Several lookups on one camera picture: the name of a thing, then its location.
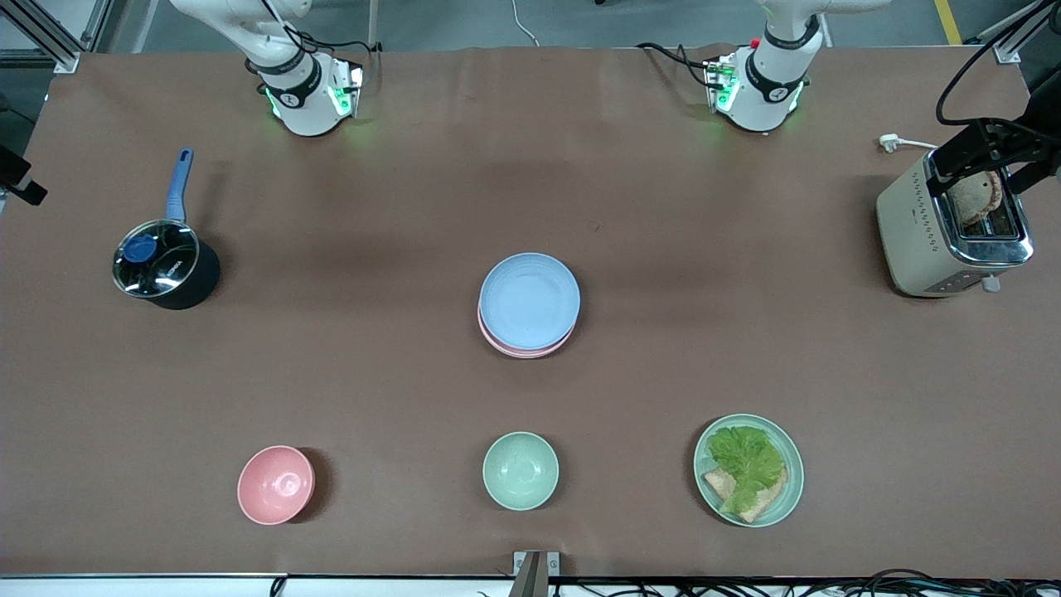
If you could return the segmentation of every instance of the plate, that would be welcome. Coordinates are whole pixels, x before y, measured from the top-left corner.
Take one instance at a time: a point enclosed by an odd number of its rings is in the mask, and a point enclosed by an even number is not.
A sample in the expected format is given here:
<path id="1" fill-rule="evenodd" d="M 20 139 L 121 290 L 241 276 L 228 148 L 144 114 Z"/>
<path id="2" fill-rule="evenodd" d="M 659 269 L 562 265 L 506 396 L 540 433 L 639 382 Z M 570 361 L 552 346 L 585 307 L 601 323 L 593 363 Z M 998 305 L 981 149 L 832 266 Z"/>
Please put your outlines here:
<path id="1" fill-rule="evenodd" d="M 574 274 L 558 259 L 520 252 L 490 269 L 479 303 L 494 338 L 521 351 L 540 351 L 575 327 L 581 295 Z"/>
<path id="2" fill-rule="evenodd" d="M 500 340 L 491 336 L 489 331 L 486 330 L 486 324 L 483 323 L 483 313 L 481 311 L 476 311 L 475 319 L 479 320 L 479 331 L 483 333 L 483 337 L 486 338 L 486 341 L 489 343 L 491 347 L 497 349 L 499 353 L 517 359 L 537 359 L 552 355 L 568 341 L 568 338 L 571 338 L 571 332 L 573 332 L 568 331 L 567 336 L 561 338 L 559 343 L 553 345 L 552 347 L 546 347 L 540 351 L 521 351 L 519 349 L 506 347 Z"/>
<path id="3" fill-rule="evenodd" d="M 781 494 L 773 501 L 773 504 L 766 509 L 754 523 L 745 523 L 735 513 L 723 513 L 723 498 L 718 497 L 715 490 L 703 480 L 703 475 L 718 468 L 718 463 L 711 458 L 708 451 L 708 441 L 716 432 L 724 427 L 754 427 L 766 432 L 767 439 L 781 453 L 781 458 L 788 469 L 788 482 L 782 488 Z M 700 490 L 700 495 L 719 516 L 730 523 L 741 527 L 760 528 L 776 525 L 785 520 L 799 504 L 800 496 L 803 495 L 803 459 L 800 458 L 799 450 L 784 429 L 778 427 L 772 421 L 756 417 L 754 415 L 731 415 L 715 421 L 703 431 L 700 441 L 696 443 L 696 451 L 693 453 L 693 476 L 696 477 L 696 487 Z"/>

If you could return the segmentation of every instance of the saucepan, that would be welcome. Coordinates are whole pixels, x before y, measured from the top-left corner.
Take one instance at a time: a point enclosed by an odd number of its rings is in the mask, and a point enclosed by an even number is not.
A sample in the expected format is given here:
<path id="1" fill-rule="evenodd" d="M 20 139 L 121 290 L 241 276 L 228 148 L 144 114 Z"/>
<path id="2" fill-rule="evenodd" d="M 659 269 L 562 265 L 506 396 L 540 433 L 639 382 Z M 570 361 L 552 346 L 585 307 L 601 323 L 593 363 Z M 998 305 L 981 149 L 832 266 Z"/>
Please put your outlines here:
<path id="1" fill-rule="evenodd" d="M 115 250 L 111 275 L 127 296 L 166 310 L 194 308 L 221 277 L 218 253 L 185 221 L 185 187 L 194 153 L 177 154 L 166 217 L 133 228 Z"/>

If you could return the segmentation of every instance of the sandwich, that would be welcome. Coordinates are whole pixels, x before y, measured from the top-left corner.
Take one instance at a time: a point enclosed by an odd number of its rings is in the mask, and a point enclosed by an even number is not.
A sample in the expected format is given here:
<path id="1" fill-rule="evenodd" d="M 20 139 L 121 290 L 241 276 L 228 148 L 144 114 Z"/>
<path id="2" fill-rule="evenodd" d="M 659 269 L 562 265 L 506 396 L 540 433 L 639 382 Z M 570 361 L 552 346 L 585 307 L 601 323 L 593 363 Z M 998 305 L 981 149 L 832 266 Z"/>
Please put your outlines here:
<path id="1" fill-rule="evenodd" d="M 754 523 L 781 495 L 788 470 L 766 432 L 754 427 L 726 427 L 708 441 L 718 468 L 703 476 L 718 497 L 723 513 Z"/>

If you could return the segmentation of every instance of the stack of plates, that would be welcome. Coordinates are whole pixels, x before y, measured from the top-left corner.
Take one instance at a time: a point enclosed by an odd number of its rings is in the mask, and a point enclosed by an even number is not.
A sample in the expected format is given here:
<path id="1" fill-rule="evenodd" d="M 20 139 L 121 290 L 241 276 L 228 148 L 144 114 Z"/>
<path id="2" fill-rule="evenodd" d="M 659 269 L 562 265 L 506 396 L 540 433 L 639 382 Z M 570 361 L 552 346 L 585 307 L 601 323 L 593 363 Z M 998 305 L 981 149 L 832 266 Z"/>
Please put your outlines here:
<path id="1" fill-rule="evenodd" d="M 479 328 L 505 355 L 544 357 L 571 337 L 580 305 L 571 269 L 549 254 L 520 252 L 494 265 L 483 281 Z"/>

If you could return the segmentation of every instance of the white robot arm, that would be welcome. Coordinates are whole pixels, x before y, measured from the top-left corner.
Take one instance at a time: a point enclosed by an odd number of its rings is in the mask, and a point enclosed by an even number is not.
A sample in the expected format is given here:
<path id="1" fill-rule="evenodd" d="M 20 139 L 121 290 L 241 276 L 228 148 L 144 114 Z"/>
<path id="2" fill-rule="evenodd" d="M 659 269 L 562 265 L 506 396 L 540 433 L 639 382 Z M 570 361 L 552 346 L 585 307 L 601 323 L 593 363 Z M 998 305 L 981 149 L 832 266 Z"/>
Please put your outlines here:
<path id="1" fill-rule="evenodd" d="M 325 52 L 309 53 L 284 31 L 284 21 L 306 16 L 312 0 L 170 1 L 247 55 L 265 82 L 273 113 L 292 133 L 323 135 L 354 116 L 362 69 Z"/>
<path id="2" fill-rule="evenodd" d="M 748 130 L 780 125 L 803 89 L 803 78 L 821 48 L 819 14 L 865 13 L 891 0 L 755 0 L 766 12 L 766 32 L 756 47 L 744 47 L 708 65 L 708 102 Z"/>

